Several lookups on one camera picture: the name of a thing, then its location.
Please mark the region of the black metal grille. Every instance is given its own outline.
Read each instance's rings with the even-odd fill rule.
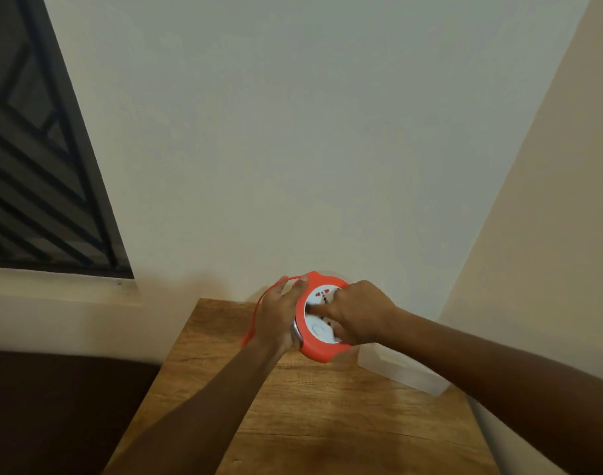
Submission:
[[[132,278],[39,20],[35,3],[0,0],[0,267]]]

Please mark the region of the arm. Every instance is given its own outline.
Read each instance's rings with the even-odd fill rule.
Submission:
[[[420,318],[366,281],[307,308],[337,321],[347,343],[381,343],[430,367],[564,470],[603,474],[603,380]]]
[[[165,415],[120,455],[104,475],[215,473],[253,399],[292,346],[295,303],[305,280],[264,296],[255,337],[202,390]]]

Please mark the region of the hand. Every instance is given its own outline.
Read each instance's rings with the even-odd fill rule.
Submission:
[[[287,351],[293,345],[291,327],[295,319],[295,305],[297,299],[302,295],[308,284],[308,279],[303,276],[295,282],[295,285],[285,294],[283,280],[274,286],[262,298],[261,311],[255,317],[255,339],[266,344],[275,344],[282,350]]]
[[[334,335],[350,345],[377,342],[396,305],[367,280],[334,292],[328,304],[306,305],[306,313],[334,320]]]

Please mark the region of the wooden tabletop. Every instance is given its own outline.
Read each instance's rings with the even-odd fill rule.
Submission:
[[[198,302],[115,455],[237,353],[253,307]],[[464,394],[455,387],[436,398],[358,367],[354,354],[322,365],[287,353],[253,402],[218,473],[499,471]]]

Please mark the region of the right hand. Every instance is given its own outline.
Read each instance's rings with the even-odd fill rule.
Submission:
[[[306,305],[306,313],[336,322],[334,335],[349,345],[377,342],[396,305],[367,280],[334,292],[331,303]]]

